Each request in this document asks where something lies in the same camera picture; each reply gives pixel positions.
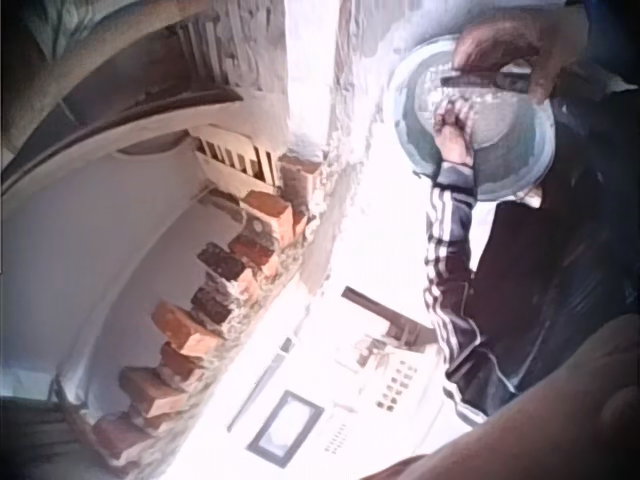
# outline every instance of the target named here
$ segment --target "stacked bricks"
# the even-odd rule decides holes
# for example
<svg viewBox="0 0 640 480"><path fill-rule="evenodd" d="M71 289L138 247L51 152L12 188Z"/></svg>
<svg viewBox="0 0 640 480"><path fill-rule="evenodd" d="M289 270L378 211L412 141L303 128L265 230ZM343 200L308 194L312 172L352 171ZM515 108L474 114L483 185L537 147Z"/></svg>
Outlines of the stacked bricks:
<svg viewBox="0 0 640 480"><path fill-rule="evenodd" d="M171 346L183 355L206 357L222 340L198 325L188 312L167 302L160 302L151 318Z"/></svg>
<svg viewBox="0 0 640 480"><path fill-rule="evenodd" d="M215 243L208 243L198 253L198 260L209 270L207 290L212 299L225 306L251 304L256 300L258 284L253 272L242 260ZM213 305L212 310L217 311L218 307Z"/></svg>
<svg viewBox="0 0 640 480"><path fill-rule="evenodd" d="M266 224L280 248L293 241L293 209L290 203L275 195L253 190L242 199L242 206L248 214Z"/></svg>
<svg viewBox="0 0 640 480"><path fill-rule="evenodd" d="M162 345L160 357L156 372L167 385L189 393L197 389L205 376L202 365L176 351L169 342Z"/></svg>
<svg viewBox="0 0 640 480"><path fill-rule="evenodd" d="M122 369L120 388L131 399L129 410L105 415L91 429L98 451L122 475L140 468L144 452L183 418L189 395L205 377L200 360L222 341L187 311L164 301L151 318L168 340L160 349L160 364Z"/></svg>
<svg viewBox="0 0 640 480"><path fill-rule="evenodd" d="M187 394L167 385L153 368L122 369L120 388L146 417L178 412L187 403Z"/></svg>
<svg viewBox="0 0 640 480"><path fill-rule="evenodd" d="M313 195L320 185L321 164L283 155L278 161L282 198L296 211L309 213Z"/></svg>
<svg viewBox="0 0 640 480"><path fill-rule="evenodd" d="M93 425L91 433L98 450L114 467L135 468L135 460L153 441L126 413L103 416Z"/></svg>
<svg viewBox="0 0 640 480"><path fill-rule="evenodd" d="M159 460L153 446L163 438L170 443L171 435L179 433L177 426L188 418L186 412L202 400L200 387L211 383L207 375L215 368L217 347L225 337L233 337L234 345L240 341L265 282L278 277L282 262L290 264L287 259L294 252L287 247L303 237L318 171L315 164L287 159L281 172L288 201L258 191L238 200L216 189L201 199L243 229L229 243L229 251L209 243L197 255L207 273L194 292L191 312L164 301L158 304L151 317L167 338L158 366L124 368L120 386L131 399L128 411L106 415L92 427L98 450L119 473L137 472L145 462ZM271 287L265 289L267 296L269 292Z"/></svg>

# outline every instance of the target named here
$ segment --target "red brick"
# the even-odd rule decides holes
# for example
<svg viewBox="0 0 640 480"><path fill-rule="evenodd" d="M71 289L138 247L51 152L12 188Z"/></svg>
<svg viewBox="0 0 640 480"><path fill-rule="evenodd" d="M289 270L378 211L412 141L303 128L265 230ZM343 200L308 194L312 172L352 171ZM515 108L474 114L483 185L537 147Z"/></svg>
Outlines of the red brick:
<svg viewBox="0 0 640 480"><path fill-rule="evenodd" d="M302 211L293 212L293 238L298 239L304 234L309 217Z"/></svg>
<svg viewBox="0 0 640 480"><path fill-rule="evenodd" d="M244 208L268 223L281 247L293 240L293 210L291 204L266 192L250 191L242 199Z"/></svg>
<svg viewBox="0 0 640 480"><path fill-rule="evenodd" d="M221 341L220 337L194 322L188 312L164 301L158 304L152 319L173 348L183 355L207 356Z"/></svg>
<svg viewBox="0 0 640 480"><path fill-rule="evenodd" d="M308 211L320 180L320 163L283 155L278 160L282 197L296 210Z"/></svg>
<svg viewBox="0 0 640 480"><path fill-rule="evenodd" d="M187 403L187 394L168 386L152 368L123 368L120 388L147 417L180 411Z"/></svg>
<svg viewBox="0 0 640 480"><path fill-rule="evenodd" d="M189 357L178 353L169 342L160 349L158 375L167 384L193 392L204 377L204 369Z"/></svg>
<svg viewBox="0 0 640 480"><path fill-rule="evenodd" d="M242 260L211 242L198 253L198 260L214 274L230 285L236 286L238 294L250 295L257 289L253 272Z"/></svg>
<svg viewBox="0 0 640 480"><path fill-rule="evenodd" d="M140 410L138 410L135 405L129 406L129 411L127 412L129 415L129 419L134 425L142 428L145 432L150 435L162 435L165 432L168 432L182 418L182 415L179 413L164 413L162 415L156 415L155 417L145 417Z"/></svg>
<svg viewBox="0 0 640 480"><path fill-rule="evenodd" d="M191 298L191 305L205 314L216 325L222 325L231 316L231 309L220 303L206 287L200 287Z"/></svg>
<svg viewBox="0 0 640 480"><path fill-rule="evenodd" d="M229 250L239 258L247 258L252 264L262 270L267 277L273 277L278 273L280 262L276 252L260 245L246 235L240 234L231 240Z"/></svg>
<svg viewBox="0 0 640 480"><path fill-rule="evenodd" d="M126 413L105 415L92 427L98 447L112 465L124 465L151 445L153 437L134 425Z"/></svg>

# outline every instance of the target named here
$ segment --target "trowel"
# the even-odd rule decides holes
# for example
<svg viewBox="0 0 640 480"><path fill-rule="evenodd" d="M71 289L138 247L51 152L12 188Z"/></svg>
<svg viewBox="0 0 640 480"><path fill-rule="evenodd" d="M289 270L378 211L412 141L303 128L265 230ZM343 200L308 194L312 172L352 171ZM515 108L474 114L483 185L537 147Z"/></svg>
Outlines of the trowel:
<svg viewBox="0 0 640 480"><path fill-rule="evenodd" d="M440 79L445 88L494 88L514 93L527 93L531 84L529 73L474 72L450 75Z"/></svg>

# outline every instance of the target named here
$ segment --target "person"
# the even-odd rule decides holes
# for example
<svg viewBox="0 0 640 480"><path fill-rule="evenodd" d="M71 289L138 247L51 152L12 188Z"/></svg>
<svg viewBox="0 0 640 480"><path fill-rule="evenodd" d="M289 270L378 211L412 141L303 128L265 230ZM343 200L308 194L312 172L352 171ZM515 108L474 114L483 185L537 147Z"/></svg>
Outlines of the person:
<svg viewBox="0 0 640 480"><path fill-rule="evenodd" d="M454 66L495 70L539 52L530 94L540 102L587 37L580 8L503 12L463 32ZM462 99L436 114L443 167L427 208L425 302L448 365L445 394L471 426L557 369L606 322L638 311L640 123L637 110L615 105L616 96L637 92L556 99L558 148L542 208L500 205L475 273L468 239L474 115ZM576 116L586 134L564 122Z"/></svg>
<svg viewBox="0 0 640 480"><path fill-rule="evenodd" d="M637 8L587 1L500 12L463 32L453 64L495 71L535 57L536 102L562 90L585 55L637 84ZM460 99L436 113L443 164L427 208L425 302L447 362L445 395L475 428L371 480L638 478L616 462L640 448L640 97L562 91L552 99L557 151L542 208L501 204L476 272L474 115Z"/></svg>

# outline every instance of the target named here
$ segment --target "sleeve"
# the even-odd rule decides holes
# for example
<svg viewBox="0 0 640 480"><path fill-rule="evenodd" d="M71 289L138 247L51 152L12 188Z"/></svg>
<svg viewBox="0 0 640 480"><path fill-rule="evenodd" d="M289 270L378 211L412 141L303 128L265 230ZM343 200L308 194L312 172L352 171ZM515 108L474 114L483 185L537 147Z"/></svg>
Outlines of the sleeve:
<svg viewBox="0 0 640 480"><path fill-rule="evenodd" d="M589 19L587 57L627 83L640 83L640 2L584 0L584 7Z"/></svg>
<svg viewBox="0 0 640 480"><path fill-rule="evenodd" d="M487 339L465 315L471 288L469 229L476 196L473 169L443 163L427 208L425 304L445 361L444 393L468 425L515 396Z"/></svg>

